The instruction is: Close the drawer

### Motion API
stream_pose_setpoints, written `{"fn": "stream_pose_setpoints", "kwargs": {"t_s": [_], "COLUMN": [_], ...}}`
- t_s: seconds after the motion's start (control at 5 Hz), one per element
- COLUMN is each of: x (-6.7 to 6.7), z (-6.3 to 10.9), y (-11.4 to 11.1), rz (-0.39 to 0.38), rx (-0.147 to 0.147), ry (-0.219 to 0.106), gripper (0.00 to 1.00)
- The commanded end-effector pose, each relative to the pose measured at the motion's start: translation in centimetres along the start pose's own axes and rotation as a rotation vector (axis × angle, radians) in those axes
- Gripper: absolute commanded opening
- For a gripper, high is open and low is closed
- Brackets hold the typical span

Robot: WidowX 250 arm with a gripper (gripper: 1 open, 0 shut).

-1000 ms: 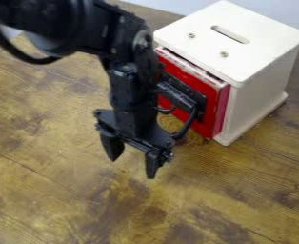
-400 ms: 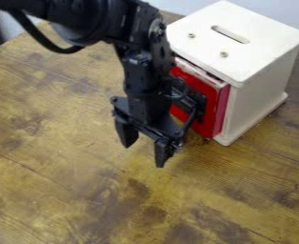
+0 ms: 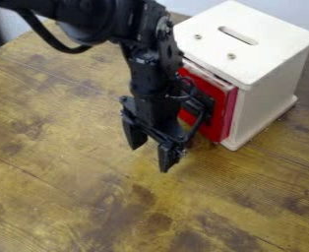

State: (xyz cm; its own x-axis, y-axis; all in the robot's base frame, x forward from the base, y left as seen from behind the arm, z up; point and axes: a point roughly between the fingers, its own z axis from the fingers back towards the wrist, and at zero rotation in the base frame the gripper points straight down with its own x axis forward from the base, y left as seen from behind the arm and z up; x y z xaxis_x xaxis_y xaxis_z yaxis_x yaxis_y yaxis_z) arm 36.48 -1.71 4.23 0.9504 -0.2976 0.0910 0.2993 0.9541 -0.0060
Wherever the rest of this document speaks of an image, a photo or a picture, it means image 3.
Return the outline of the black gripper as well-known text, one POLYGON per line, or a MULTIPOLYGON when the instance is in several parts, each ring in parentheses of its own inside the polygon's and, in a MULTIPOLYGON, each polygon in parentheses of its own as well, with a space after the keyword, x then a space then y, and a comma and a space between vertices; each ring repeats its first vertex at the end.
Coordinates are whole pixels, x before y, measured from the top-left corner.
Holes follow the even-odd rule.
POLYGON ((157 54, 127 55, 131 96, 120 98, 122 126, 130 147, 136 150, 149 139, 158 143, 159 168, 167 173, 181 161, 186 133, 178 115, 182 109, 182 84, 178 57, 167 63, 157 54))

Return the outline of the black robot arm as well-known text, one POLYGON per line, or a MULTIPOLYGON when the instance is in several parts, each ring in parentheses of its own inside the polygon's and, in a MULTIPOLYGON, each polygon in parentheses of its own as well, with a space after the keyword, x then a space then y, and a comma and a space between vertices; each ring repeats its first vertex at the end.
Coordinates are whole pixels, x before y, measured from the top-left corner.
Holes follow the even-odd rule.
POLYGON ((78 54, 110 41, 119 45, 130 69, 130 91, 122 103, 128 145, 158 142, 163 172, 181 161, 187 135, 179 124, 185 53, 179 49, 171 14, 155 0, 0 0, 43 40, 59 51, 78 54))

